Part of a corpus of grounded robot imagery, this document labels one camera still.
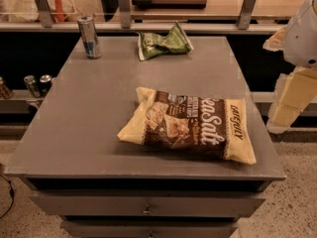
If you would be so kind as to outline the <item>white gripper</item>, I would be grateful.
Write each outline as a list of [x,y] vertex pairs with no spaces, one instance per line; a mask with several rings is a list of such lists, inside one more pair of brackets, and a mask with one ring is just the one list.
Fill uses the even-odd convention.
[[284,59],[297,65],[289,75],[279,76],[268,111],[267,129],[281,134],[317,96],[317,70],[308,68],[317,67],[317,0],[305,0],[286,29],[276,31],[263,48],[283,51]]

